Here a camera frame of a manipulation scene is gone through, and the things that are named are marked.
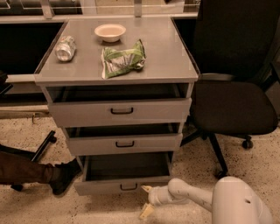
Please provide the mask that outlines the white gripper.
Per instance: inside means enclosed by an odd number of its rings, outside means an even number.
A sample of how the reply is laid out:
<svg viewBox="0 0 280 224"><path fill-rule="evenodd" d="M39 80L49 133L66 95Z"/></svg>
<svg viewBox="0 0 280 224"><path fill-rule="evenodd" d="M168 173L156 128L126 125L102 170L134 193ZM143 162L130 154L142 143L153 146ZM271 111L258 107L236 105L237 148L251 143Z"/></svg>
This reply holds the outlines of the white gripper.
<svg viewBox="0 0 280 224"><path fill-rule="evenodd" d="M148 193L148 201L150 203L145 203L143 205L142 211L139 215L140 220L144 220L149 215L151 215L155 210L154 207L160 207L167 204L184 205L190 202L188 198L178 198L173 196L169 192L167 185L156 187L152 187L150 185L142 185L141 187Z"/></svg>

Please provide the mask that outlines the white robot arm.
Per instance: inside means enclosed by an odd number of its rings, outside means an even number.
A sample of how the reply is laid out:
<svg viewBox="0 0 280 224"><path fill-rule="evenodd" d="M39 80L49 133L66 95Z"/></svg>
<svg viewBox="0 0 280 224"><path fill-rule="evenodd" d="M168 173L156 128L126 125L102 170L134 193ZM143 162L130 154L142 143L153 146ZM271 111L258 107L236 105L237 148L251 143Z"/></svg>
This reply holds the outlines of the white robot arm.
<svg viewBox="0 0 280 224"><path fill-rule="evenodd" d="M165 186L143 185L148 193L140 219L167 204L183 205L190 201L212 214L212 224L273 224L270 209L243 180L227 176L221 178L213 190L206 191L173 178Z"/></svg>

